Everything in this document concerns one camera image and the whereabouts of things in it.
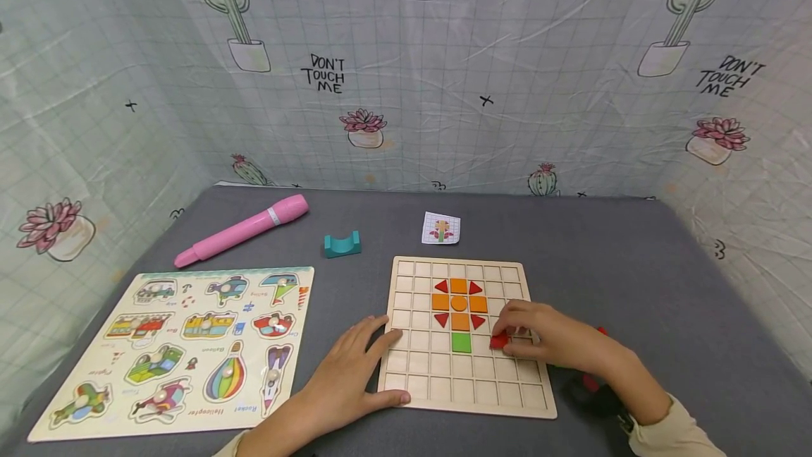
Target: flower pattern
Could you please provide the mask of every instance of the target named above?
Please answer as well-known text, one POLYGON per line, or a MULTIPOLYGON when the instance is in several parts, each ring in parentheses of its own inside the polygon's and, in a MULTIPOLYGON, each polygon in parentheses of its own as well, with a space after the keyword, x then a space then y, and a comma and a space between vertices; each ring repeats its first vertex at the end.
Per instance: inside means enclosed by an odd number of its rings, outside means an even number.
POLYGON ((27 234, 17 242, 17 247, 30 248, 33 245, 37 248, 37 254, 46 252, 56 243, 57 236, 73 225, 81 209, 81 201, 70 202, 65 198, 58 204, 48 202, 44 207, 29 210, 26 222, 18 228, 27 234))
POLYGON ((694 136, 710 138, 728 150, 742 151, 747 148, 744 142, 750 141, 750 138, 744 136, 744 127, 741 127, 735 118, 714 116, 709 121, 697 121, 696 125, 699 129, 693 132, 694 136))
POLYGON ((347 116, 340 116, 338 120, 344 123, 344 130, 351 133, 375 133, 386 126, 383 115, 373 115, 370 111, 362 108, 351 111, 347 116))

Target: pink toy marker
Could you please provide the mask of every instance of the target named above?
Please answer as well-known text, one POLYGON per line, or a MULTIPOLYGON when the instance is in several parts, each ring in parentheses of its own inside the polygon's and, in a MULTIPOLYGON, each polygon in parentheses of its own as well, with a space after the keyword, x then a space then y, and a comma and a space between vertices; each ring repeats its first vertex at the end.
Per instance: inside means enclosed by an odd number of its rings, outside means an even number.
POLYGON ((308 210, 310 210, 310 207, 302 195, 279 200, 271 208, 259 212, 256 216, 236 223, 234 226, 192 245, 190 249, 184 250, 175 258, 175 266, 182 269, 196 261, 207 260, 225 249, 233 248, 234 245, 267 231, 267 229, 302 217, 308 210))

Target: pen cap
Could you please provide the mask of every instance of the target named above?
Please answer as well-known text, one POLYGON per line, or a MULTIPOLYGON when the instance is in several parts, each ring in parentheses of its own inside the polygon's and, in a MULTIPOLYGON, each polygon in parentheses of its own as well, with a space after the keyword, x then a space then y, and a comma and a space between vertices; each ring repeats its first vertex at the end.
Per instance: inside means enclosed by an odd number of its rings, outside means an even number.
POLYGON ((271 208, 283 224, 302 217, 306 211, 310 210, 302 195, 288 196, 288 198, 276 202, 271 208))

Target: teal arch block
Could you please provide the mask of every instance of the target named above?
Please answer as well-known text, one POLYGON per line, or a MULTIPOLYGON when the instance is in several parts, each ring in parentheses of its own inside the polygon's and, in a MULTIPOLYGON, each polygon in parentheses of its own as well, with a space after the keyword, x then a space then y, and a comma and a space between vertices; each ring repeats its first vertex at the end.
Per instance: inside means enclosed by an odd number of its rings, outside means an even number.
POLYGON ((360 233, 358 230, 353 231, 347 238, 332 238, 331 236, 324 237, 324 255, 327 258, 338 258, 338 256, 346 256, 351 254, 358 254, 360 252, 360 233))

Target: orange square block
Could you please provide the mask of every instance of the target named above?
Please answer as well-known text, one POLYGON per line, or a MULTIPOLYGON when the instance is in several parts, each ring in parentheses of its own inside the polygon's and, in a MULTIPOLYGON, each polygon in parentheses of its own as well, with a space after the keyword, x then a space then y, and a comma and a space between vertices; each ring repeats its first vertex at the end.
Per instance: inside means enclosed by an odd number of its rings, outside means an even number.
POLYGON ((465 279, 452 279, 452 293, 463 293, 468 295, 468 290, 465 287, 465 279))
POLYGON ((488 300, 485 297, 468 297, 468 306, 471 312, 488 312, 488 300))
POLYGON ((448 311, 448 295, 445 293, 432 293, 431 308, 434 311, 448 311))
POLYGON ((470 332, 471 323, 468 320, 468 315, 461 312, 452 312, 452 330, 470 332))

